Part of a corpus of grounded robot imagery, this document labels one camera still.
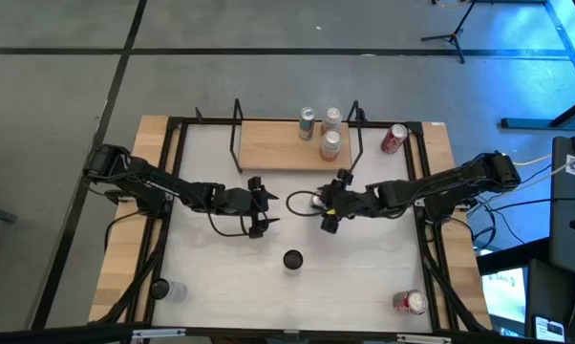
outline silver can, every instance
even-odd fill
[[[322,202],[322,198],[319,195],[312,195],[310,197],[310,207],[315,210],[326,209],[326,205]]]
[[[334,161],[341,150],[341,135],[336,130],[329,130],[322,138],[322,145],[319,149],[319,155],[325,161]]]
[[[336,106],[331,106],[326,109],[326,115],[322,120],[322,135],[328,130],[338,130],[341,126],[341,120],[343,120],[343,113],[341,109]]]
[[[428,310],[428,298],[419,290],[407,290],[394,295],[394,308],[398,312],[421,315]]]
[[[301,140],[310,140],[313,137],[313,128],[315,127],[315,110],[312,108],[303,108],[300,110],[300,128],[298,137]]]

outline tripod stand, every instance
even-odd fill
[[[459,45],[458,34],[462,31],[461,26],[466,21],[468,14],[470,14],[470,11],[472,10],[472,8],[475,6],[476,3],[477,3],[477,0],[470,0],[470,7],[468,8],[468,11],[466,11],[466,14],[463,15],[463,17],[461,18],[461,21],[459,22],[458,27],[456,28],[455,31],[453,31],[453,33],[442,34],[442,35],[438,35],[438,36],[423,37],[423,38],[421,38],[421,41],[442,39],[443,41],[449,42],[449,43],[453,44],[453,46],[456,47],[456,49],[458,50],[459,62],[466,63],[466,60],[463,58],[463,51],[461,50],[461,47]]]

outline soda can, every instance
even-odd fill
[[[322,119],[322,135],[330,129],[338,130],[341,126],[341,120],[343,120],[341,109],[336,106],[331,106],[326,109],[326,114],[324,115],[324,119]]]
[[[334,161],[341,150],[341,135],[336,130],[329,130],[322,138],[319,155],[325,161]]]
[[[301,140],[310,140],[313,137],[313,127],[315,126],[315,110],[303,108],[300,110],[300,129],[298,137]]]
[[[398,312],[421,315],[428,311],[428,299],[419,290],[407,290],[394,295],[394,308]]]
[[[397,152],[402,142],[409,136],[409,130],[402,124],[394,124],[381,141],[381,150],[386,154]]]

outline gray concrete floor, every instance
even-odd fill
[[[571,1],[552,2],[575,42]],[[121,47],[136,6],[3,0],[0,46]],[[150,1],[136,46],[435,49],[418,38],[449,33],[465,9],[428,0]],[[539,5],[480,4],[464,29],[467,49],[563,47]],[[0,223],[0,331],[27,326],[116,64],[112,56],[0,55],[0,207],[19,215]],[[457,163],[493,150],[529,161],[550,153],[554,136],[575,135],[498,127],[503,117],[554,118],[575,103],[575,69],[564,58],[468,57],[460,65],[454,57],[135,56],[105,141],[132,147],[142,115],[193,116],[198,106],[204,116],[227,116],[235,97],[252,117],[293,117],[305,105],[346,109],[358,99],[371,119],[444,121]],[[539,183],[499,204],[548,195]],[[86,322],[114,212],[89,196],[50,326]],[[504,213],[525,241],[548,234],[547,216],[528,216],[548,213],[548,204]],[[487,226],[482,215],[475,230]],[[500,225],[495,246],[517,243]]]

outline black bottle cap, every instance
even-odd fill
[[[289,250],[284,255],[284,266],[288,269],[299,269],[303,266],[303,262],[303,255],[295,249]]]
[[[150,288],[150,296],[155,300],[163,299],[169,293],[169,283],[164,278],[159,278]]]

